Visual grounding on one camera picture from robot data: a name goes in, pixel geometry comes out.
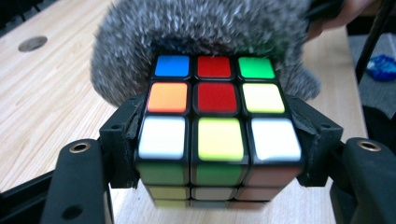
wooden table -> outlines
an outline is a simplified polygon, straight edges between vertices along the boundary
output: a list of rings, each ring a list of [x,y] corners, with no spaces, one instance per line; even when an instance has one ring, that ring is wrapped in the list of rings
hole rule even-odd
[[[42,175],[59,150],[97,138],[115,110],[93,90],[90,58],[94,32],[110,6],[102,1],[57,1],[0,38],[0,190]],[[40,49],[19,44],[44,35]],[[320,76],[322,93],[309,102],[345,128],[343,140],[365,137],[361,102],[344,28],[305,47],[305,64]],[[112,190],[117,223],[334,223],[327,188],[290,183],[261,211],[155,209],[145,189]]]

cube face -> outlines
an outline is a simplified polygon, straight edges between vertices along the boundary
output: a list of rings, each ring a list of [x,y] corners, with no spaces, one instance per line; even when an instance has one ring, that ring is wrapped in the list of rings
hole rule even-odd
[[[241,161],[244,145],[239,120],[200,118],[198,157],[201,161]]]
[[[274,70],[268,59],[241,57],[238,62],[242,78],[275,78]]]
[[[230,59],[221,56],[199,56],[198,77],[228,78],[231,77]]]
[[[161,55],[151,74],[134,165],[158,207],[260,209],[299,174],[268,59]]]
[[[196,85],[194,109],[197,114],[238,113],[236,87],[227,82],[200,82]]]
[[[184,55],[161,55],[158,57],[154,75],[157,77],[187,77],[190,58]]]
[[[275,84],[245,83],[242,89],[247,114],[282,114],[285,112],[279,89]]]
[[[251,129],[258,160],[300,160],[300,144],[291,120],[255,118],[251,120]]]
[[[145,185],[182,186],[190,181],[189,167],[178,163],[140,162],[137,165]]]
[[[243,165],[202,163],[191,167],[191,183],[196,186],[239,185],[245,169]]]
[[[154,200],[154,204],[159,208],[187,208],[190,201],[181,200]]]
[[[190,198],[188,187],[146,186],[154,200],[187,200]]]
[[[196,200],[226,201],[233,198],[236,193],[234,188],[192,188],[191,196]]]
[[[183,113],[187,109],[188,85],[184,82],[155,82],[148,97],[148,112]]]
[[[148,116],[139,142],[142,159],[179,160],[186,147],[186,120],[183,117]]]

